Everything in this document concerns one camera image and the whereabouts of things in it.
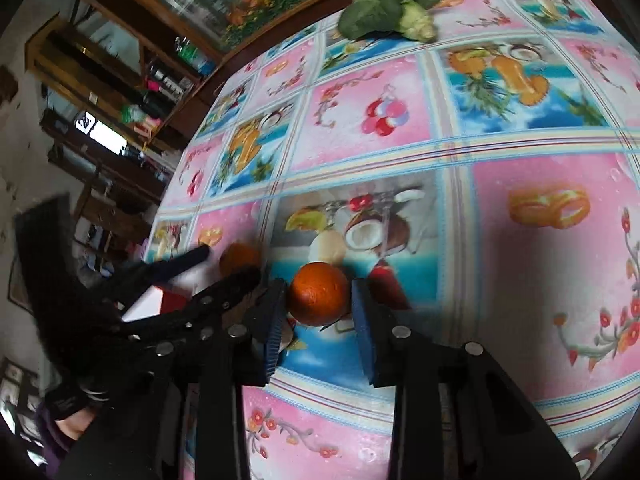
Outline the person's left hand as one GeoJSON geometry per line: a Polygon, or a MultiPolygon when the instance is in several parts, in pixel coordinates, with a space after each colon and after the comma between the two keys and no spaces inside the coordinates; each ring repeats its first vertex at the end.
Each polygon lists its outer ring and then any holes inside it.
{"type": "Polygon", "coordinates": [[[88,406],[65,418],[55,419],[55,425],[70,440],[77,441],[92,424],[97,414],[96,408],[88,406]]]}

